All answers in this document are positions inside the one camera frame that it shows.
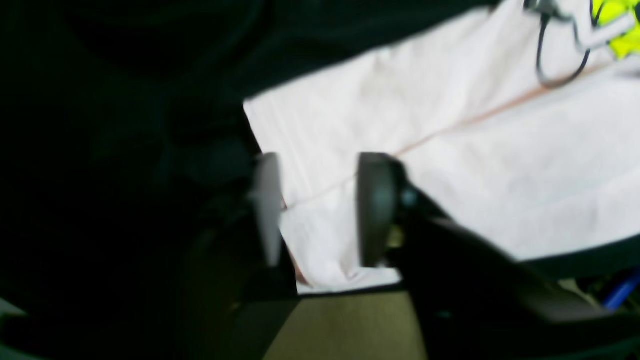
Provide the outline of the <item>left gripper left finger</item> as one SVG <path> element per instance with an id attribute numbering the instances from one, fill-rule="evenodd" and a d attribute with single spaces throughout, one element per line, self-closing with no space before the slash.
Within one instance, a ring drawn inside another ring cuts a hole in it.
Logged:
<path id="1" fill-rule="evenodd" d="M 242 202 L 185 254 L 177 294 L 183 360 L 262 360 L 297 307 L 282 239 L 281 162 L 259 155 Z"/>

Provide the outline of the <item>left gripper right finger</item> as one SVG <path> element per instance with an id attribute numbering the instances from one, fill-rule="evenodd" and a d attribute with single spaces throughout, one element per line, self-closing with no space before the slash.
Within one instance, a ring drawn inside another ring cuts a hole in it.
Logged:
<path id="1" fill-rule="evenodd" d="M 639 315 L 595 307 L 456 223 L 386 153 L 358 158 L 359 259 L 396 268 L 430 360 L 626 360 Z"/>

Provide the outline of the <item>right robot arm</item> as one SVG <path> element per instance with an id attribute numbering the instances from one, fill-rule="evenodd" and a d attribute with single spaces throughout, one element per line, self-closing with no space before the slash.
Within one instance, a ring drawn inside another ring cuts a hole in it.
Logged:
<path id="1" fill-rule="evenodd" d="M 555 0 L 525 0 L 523 9 L 540 15 L 535 75 L 544 88 L 556 89 L 576 80 L 585 70 L 591 53 L 599 48 L 610 48 L 618 60 L 639 53 L 637 0 L 590 0 L 587 20 L 576 14 L 564 12 Z M 543 69 L 543 45 L 551 21 L 570 24 L 576 48 L 583 52 L 578 68 L 563 79 L 550 78 Z"/>

